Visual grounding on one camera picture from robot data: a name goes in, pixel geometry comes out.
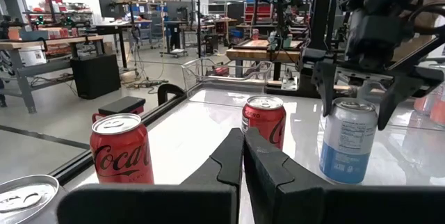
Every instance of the can lid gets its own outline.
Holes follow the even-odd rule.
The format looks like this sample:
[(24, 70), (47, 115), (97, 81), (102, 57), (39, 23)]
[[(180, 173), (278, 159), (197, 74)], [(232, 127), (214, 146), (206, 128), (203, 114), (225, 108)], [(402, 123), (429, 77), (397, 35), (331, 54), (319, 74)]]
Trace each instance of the can lid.
[(256, 109), (273, 110), (282, 107), (283, 101), (273, 96), (257, 95), (248, 99), (248, 105)]
[(374, 104), (356, 98), (338, 98), (334, 103), (343, 109), (352, 109), (356, 111), (375, 111)]
[(0, 185), (0, 223), (20, 223), (36, 214), (57, 194), (57, 179), (32, 175)]
[(141, 122), (140, 116), (133, 113), (119, 113), (96, 121), (92, 125), (95, 133), (103, 135), (122, 134), (135, 129)]

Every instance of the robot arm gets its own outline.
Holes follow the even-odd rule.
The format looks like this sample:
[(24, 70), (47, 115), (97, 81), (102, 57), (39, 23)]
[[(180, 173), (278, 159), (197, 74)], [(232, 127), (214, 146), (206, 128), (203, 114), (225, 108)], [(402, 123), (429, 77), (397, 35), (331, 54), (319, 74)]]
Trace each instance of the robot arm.
[[(416, 65), (426, 54), (445, 43), (445, 27), (415, 26), (414, 20), (422, 12), (445, 15), (442, 9), (445, 3), (423, 6), (423, 0), (417, 0), (418, 5), (412, 5), (413, 1), (416, 0), (337, 0), (342, 11), (352, 15), (344, 58), (336, 58), (333, 53), (339, 50), (332, 49), (325, 40), (331, 37), (329, 33), (325, 36), (325, 32), (333, 23), (328, 19), (332, 4), (314, 0), (311, 35), (302, 49), (299, 68), (302, 73), (311, 75), (311, 82), (318, 88), (324, 116), (330, 113), (338, 74), (353, 81), (378, 81), (387, 89), (380, 104), (379, 130), (386, 127), (400, 102), (411, 96), (423, 97), (444, 80), (441, 71)], [(401, 16), (404, 10), (412, 12)], [(391, 62), (395, 48), (418, 34), (436, 35), (436, 38), (397, 63)]]

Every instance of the table surface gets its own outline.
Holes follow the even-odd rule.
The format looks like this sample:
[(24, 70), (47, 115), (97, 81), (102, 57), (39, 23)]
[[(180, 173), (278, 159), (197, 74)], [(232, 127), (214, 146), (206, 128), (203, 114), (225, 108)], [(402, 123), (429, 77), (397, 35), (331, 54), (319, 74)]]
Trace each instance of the table surface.
[[(296, 47), (300, 42), (299, 40), (293, 40), (291, 47)], [(268, 44), (267, 40), (251, 40), (243, 46), (267, 47)], [(231, 61), (268, 61), (270, 59), (270, 54), (266, 50), (228, 49), (226, 55)], [(277, 51), (272, 57), (281, 63), (295, 63), (300, 58), (300, 51)]]
[(143, 19), (143, 20), (136, 20), (134, 21), (134, 23), (139, 24), (139, 23), (150, 23), (152, 22), (152, 20), (150, 19)]
[[(203, 28), (203, 29), (210, 29), (210, 28), (214, 28), (214, 27), (215, 27), (215, 25), (201, 25), (201, 28)], [(187, 29), (187, 28), (190, 28), (190, 26), (180, 26), (180, 28)]]
[[(254, 93), (204, 88), (147, 127), (156, 184), (180, 184), (198, 169), (233, 127)], [(320, 99), (278, 96), (286, 109), (283, 152), (325, 178), (319, 170), (325, 118)], [(375, 133), (362, 185), (445, 186), (445, 129), (400, 105), (383, 131)], [(98, 183), (91, 166), (66, 184), (67, 190)], [(240, 223), (254, 223), (245, 175)]]
[(214, 19), (213, 21), (215, 23), (220, 23), (220, 22), (236, 22), (238, 20), (237, 19)]
[[(104, 37), (102, 35), (92, 35), (88, 36), (88, 40), (103, 40)], [(75, 42), (85, 42), (85, 37), (73, 37), (73, 38), (65, 38), (65, 39), (54, 39), (54, 40), (46, 40), (47, 45), (57, 45), (57, 44), (65, 44), (65, 43), (75, 43)], [(24, 47), (35, 47), (35, 46), (43, 46), (42, 41), (35, 42), (0, 42), (0, 49), (12, 50), (12, 49), (21, 49)]]

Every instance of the nutrition label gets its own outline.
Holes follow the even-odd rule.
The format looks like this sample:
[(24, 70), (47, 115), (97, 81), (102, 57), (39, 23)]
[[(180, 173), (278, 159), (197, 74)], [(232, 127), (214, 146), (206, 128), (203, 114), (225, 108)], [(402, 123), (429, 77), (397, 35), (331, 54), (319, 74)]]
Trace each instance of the nutrition label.
[(339, 150), (352, 154), (362, 153), (364, 151), (363, 143), (372, 142), (373, 135), (373, 128), (368, 128), (364, 123), (343, 121), (341, 123)]

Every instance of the coca-cola logo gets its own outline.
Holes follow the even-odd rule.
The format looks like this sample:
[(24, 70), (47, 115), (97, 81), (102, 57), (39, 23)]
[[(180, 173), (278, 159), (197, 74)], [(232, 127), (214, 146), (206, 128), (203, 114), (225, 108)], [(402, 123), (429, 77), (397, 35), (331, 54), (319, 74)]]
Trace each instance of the coca-cola logo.
[[(281, 135), (282, 135), (282, 130), (283, 130), (283, 121), (284, 121), (284, 118), (282, 118), (274, 127), (273, 127), (273, 129), (272, 129), (272, 132), (270, 133), (270, 136), (269, 136), (269, 142), (270, 143), (272, 143), (272, 144), (277, 144), (277, 143), (279, 143), (280, 141), (281, 141)], [(280, 128), (280, 130), (278, 131), (278, 138), (277, 138), (277, 141), (275, 141), (275, 133), (277, 132), (277, 130), (278, 130), (278, 127), (281, 127)]]
[[(103, 145), (96, 149), (93, 154), (93, 159), (95, 162), (95, 168), (98, 175), (103, 177), (111, 177), (116, 175), (126, 175), (130, 176), (132, 173), (138, 172), (139, 169), (131, 169), (135, 165), (140, 162), (142, 158), (144, 166), (148, 166), (149, 158), (148, 151), (145, 146), (145, 143), (135, 148), (131, 154), (128, 152), (122, 152), (117, 156), (113, 156), (111, 153), (110, 145)], [(116, 173), (111, 175), (104, 175), (101, 173), (102, 170), (107, 170), (108, 168), (112, 168)]]

